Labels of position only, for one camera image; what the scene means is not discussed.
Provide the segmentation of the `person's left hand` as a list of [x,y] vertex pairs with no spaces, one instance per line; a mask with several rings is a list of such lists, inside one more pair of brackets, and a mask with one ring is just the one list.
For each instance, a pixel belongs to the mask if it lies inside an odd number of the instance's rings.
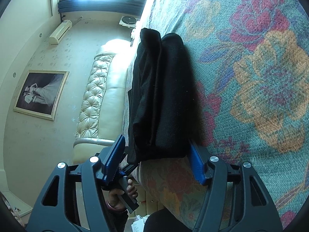
[[[127,194],[128,196],[131,196],[132,198],[136,199],[138,197],[138,191],[136,186],[133,183],[133,180],[128,179],[127,181]],[[107,207],[112,211],[122,212],[127,210],[126,206],[123,204],[123,202],[119,199],[119,196],[123,195],[125,191],[121,189],[112,189],[108,193],[108,199],[107,199]]]

